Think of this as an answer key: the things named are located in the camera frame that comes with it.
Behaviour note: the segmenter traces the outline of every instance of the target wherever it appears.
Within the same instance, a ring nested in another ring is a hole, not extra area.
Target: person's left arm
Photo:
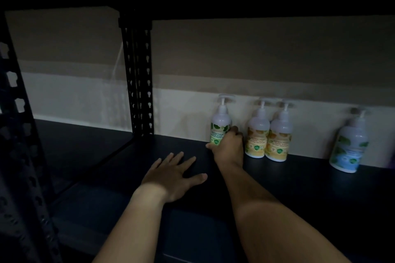
[[[92,263],[154,262],[163,205],[207,179],[207,174],[183,178],[196,160],[192,157],[177,165],[183,155],[173,158],[170,153],[163,162],[154,162]]]

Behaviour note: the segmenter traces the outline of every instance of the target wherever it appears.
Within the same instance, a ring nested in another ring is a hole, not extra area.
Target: shelving unit
[[[209,179],[185,198],[165,206],[158,260],[243,262],[230,198],[205,143],[153,135],[152,21],[144,13],[115,8],[120,11],[133,133],[34,120],[1,13],[0,246],[14,256],[10,260],[18,254],[22,262],[62,262],[68,256],[61,253],[67,249],[85,253],[90,260],[151,163],[169,152],[184,151],[186,158],[198,158],[186,176],[205,172]],[[374,14],[364,10],[284,14],[254,9],[227,13],[224,9],[215,14],[162,10],[152,17]],[[9,81],[9,72],[16,74],[16,86]],[[24,101],[23,110],[18,110],[16,99]],[[245,158],[244,168],[350,257],[385,260],[391,256],[391,240],[383,231],[390,236],[395,228],[393,171],[364,166],[351,178],[331,169],[324,160],[290,156],[287,162],[278,165]]]

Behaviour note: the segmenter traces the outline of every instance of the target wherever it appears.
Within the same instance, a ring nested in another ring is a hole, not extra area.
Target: shelf upright post
[[[10,245],[6,256],[62,262],[46,206],[53,196],[6,17],[0,11],[0,238]]]
[[[154,133],[152,21],[137,10],[121,10],[118,24],[122,32],[132,129],[137,136],[150,135]]]

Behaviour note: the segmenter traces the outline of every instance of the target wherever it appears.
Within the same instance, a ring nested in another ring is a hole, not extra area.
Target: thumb
[[[193,186],[202,184],[207,180],[207,174],[199,174],[190,178],[187,178],[186,181],[188,183],[188,189],[190,189]]]
[[[206,144],[206,148],[208,148],[211,151],[214,151],[214,149],[217,147],[217,145],[213,144],[213,143],[208,143]]]

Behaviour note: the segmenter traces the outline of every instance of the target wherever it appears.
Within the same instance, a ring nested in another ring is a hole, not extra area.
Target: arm
[[[183,155],[181,152],[173,158],[171,153],[163,162],[154,162],[93,263],[154,262],[163,205],[207,179],[207,174],[183,178],[196,160],[192,157],[177,165]]]
[[[243,170],[243,136],[232,127],[219,146],[207,144],[224,177],[249,263],[349,262],[323,235]]]

